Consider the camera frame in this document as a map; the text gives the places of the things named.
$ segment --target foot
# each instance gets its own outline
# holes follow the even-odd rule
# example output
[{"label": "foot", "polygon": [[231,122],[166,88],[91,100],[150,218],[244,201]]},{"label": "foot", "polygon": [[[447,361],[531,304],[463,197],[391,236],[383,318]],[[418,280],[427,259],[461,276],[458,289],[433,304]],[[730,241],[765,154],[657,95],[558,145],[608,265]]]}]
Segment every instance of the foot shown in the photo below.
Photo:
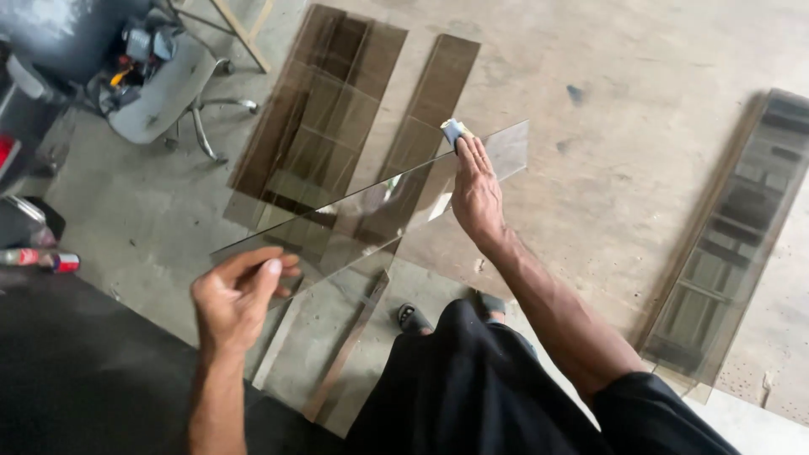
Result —
[{"label": "foot", "polygon": [[488,320],[506,323],[506,302],[484,292],[477,292],[477,299],[481,302]]},{"label": "foot", "polygon": [[403,304],[399,307],[399,328],[406,334],[429,335],[433,333],[433,326],[412,304]]}]

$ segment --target person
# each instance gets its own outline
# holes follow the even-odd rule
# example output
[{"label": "person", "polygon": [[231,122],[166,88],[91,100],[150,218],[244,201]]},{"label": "person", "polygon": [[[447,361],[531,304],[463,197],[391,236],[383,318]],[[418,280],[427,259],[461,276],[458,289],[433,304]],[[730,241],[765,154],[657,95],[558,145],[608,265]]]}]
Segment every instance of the person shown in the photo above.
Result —
[{"label": "person", "polygon": [[[457,300],[435,328],[413,304],[379,382],[345,438],[350,453],[737,453],[582,299],[554,278],[505,222],[480,139],[463,136],[452,208],[497,267],[551,360],[600,430],[508,328],[502,302],[481,296],[482,321]],[[200,326],[191,453],[245,453],[242,371],[278,277],[297,257],[265,248],[225,261],[192,285]]]}]

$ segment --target forearm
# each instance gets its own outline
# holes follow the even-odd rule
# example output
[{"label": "forearm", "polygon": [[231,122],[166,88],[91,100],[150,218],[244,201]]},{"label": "forearm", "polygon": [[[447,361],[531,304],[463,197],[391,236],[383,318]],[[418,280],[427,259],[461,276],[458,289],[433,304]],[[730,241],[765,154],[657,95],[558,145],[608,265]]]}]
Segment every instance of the forearm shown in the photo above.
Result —
[{"label": "forearm", "polygon": [[589,402],[629,372],[645,371],[635,350],[581,297],[553,277],[516,233],[481,248],[514,293],[542,346]]},{"label": "forearm", "polygon": [[244,355],[200,349],[188,443],[192,455],[246,454]]}]

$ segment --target fingernail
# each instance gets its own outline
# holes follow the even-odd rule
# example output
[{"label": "fingernail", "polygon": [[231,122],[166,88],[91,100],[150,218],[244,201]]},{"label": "fingernail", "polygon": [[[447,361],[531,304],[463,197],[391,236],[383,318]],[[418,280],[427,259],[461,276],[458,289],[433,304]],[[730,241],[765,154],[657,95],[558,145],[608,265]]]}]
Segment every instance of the fingernail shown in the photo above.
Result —
[{"label": "fingernail", "polygon": [[265,266],[271,274],[280,274],[281,269],[284,268],[284,265],[281,264],[281,259],[270,259],[269,261],[265,262]]}]

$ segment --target hand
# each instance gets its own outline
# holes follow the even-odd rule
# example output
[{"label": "hand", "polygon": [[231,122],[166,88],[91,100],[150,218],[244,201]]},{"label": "hand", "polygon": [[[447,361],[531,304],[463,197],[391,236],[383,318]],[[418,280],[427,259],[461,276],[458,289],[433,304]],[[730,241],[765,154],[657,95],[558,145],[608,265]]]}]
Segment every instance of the hand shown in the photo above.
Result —
[{"label": "hand", "polygon": [[502,191],[486,149],[479,138],[465,134],[455,143],[458,175],[452,211],[479,249],[496,246],[506,232]]},{"label": "hand", "polygon": [[270,297],[290,294],[278,280],[300,274],[298,257],[283,252],[267,247],[237,254],[194,281],[191,296],[204,356],[244,355],[256,342]]}]

